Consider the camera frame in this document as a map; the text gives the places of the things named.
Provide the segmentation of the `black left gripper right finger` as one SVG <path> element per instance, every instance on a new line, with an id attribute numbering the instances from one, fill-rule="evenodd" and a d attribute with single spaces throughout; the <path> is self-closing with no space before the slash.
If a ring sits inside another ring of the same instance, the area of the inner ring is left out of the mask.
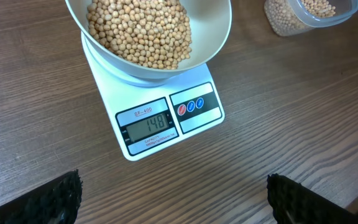
<path id="1" fill-rule="evenodd" d="M 279 224 L 357 224 L 353 214 L 284 175 L 267 177 L 267 200 Z"/>

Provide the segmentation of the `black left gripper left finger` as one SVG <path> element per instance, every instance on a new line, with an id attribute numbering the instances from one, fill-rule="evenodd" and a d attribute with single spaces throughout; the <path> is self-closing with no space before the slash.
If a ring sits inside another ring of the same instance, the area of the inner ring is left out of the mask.
<path id="1" fill-rule="evenodd" d="M 83 182 L 78 170 L 27 192 L 0 206 L 0 224 L 74 224 L 82 201 Z"/>

